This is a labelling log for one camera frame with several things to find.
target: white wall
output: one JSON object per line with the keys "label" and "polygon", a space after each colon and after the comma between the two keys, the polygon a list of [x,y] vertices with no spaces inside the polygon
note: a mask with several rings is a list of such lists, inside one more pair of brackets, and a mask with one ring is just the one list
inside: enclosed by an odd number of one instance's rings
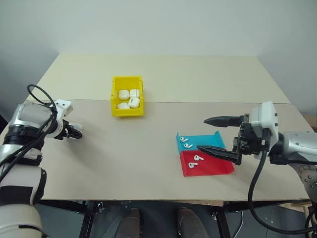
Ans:
{"label": "white wall", "polygon": [[65,51],[259,56],[300,111],[317,113],[317,0],[1,0],[0,114]]}

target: robotic arm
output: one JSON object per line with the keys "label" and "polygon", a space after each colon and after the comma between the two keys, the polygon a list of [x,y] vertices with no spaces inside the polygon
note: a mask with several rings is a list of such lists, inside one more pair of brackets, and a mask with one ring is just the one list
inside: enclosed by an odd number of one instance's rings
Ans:
{"label": "robotic arm", "polygon": [[266,228],[283,234],[303,234],[316,231],[317,227],[297,231],[276,229],[261,221],[254,211],[253,190],[263,168],[266,154],[269,155],[271,164],[290,165],[297,172],[309,198],[313,202],[313,207],[316,209],[317,133],[309,131],[279,133],[277,119],[277,113],[272,102],[265,102],[261,106],[253,108],[250,115],[209,118],[204,123],[220,127],[240,127],[238,136],[233,140],[233,149],[232,151],[226,151],[223,148],[205,145],[197,146],[197,148],[212,156],[232,161],[236,165],[241,164],[242,155],[254,154],[255,158],[261,159],[248,194],[250,211],[255,219]]}
{"label": "robotic arm", "polygon": [[1,238],[46,237],[33,207],[42,198],[46,183],[46,171],[39,167],[44,138],[82,137],[81,125],[63,119],[73,110],[71,102],[49,99],[48,104],[38,100],[41,104],[18,105],[0,147]]}

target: red tray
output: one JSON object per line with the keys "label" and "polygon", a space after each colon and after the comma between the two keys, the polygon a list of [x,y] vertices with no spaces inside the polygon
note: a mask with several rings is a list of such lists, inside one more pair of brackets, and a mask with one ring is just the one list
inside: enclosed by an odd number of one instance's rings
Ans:
{"label": "red tray", "polygon": [[[204,160],[194,160],[194,156],[198,155]],[[230,161],[215,158],[200,150],[182,151],[180,154],[183,174],[187,176],[203,176],[203,175],[228,175],[234,171],[234,167]],[[189,168],[188,163],[194,162],[198,165],[192,169]]]}

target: earbud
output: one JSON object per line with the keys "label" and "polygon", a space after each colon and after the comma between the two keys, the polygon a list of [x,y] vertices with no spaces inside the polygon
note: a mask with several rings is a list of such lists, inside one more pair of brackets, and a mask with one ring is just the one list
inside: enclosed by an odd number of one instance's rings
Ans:
{"label": "earbud", "polygon": [[193,163],[193,162],[190,162],[190,163],[188,163],[188,167],[190,168],[190,169],[192,169],[194,166],[196,166],[196,165],[198,165],[198,163]]}
{"label": "earbud", "polygon": [[195,155],[195,156],[194,156],[194,160],[199,161],[199,160],[204,160],[204,158],[203,158],[203,157],[200,157],[200,156],[198,156],[198,155]]}
{"label": "earbud", "polygon": [[188,138],[185,139],[184,137],[180,137],[179,140],[180,140],[181,142],[186,142],[186,141],[188,141]]}
{"label": "earbud", "polygon": [[189,145],[188,143],[185,143],[185,144],[184,144],[184,147],[185,147],[186,149],[189,149],[189,148],[191,148],[192,146],[193,146],[193,144],[190,144],[190,145]]}

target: floor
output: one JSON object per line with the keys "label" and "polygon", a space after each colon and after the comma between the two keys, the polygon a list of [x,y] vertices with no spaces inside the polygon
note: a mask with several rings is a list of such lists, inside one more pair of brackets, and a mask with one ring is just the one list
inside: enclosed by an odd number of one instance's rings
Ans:
{"label": "floor", "polygon": [[[143,216],[143,238],[176,238],[175,214],[178,208],[192,209],[202,220],[211,238],[219,238],[216,221],[211,217],[208,206],[192,205],[176,202],[132,201],[118,202],[109,205],[94,217],[91,238],[113,238],[116,228],[130,208],[137,207]],[[42,217],[44,230],[52,238],[77,238],[79,236],[82,214],[69,212],[44,205],[36,205]],[[249,211],[244,211],[244,223],[237,238],[304,238],[304,235],[282,235],[262,227],[254,220]],[[301,229],[305,223],[304,214],[279,206],[257,209],[259,216],[269,224],[283,229]],[[230,233],[234,232],[241,221],[241,213],[227,213]]]}

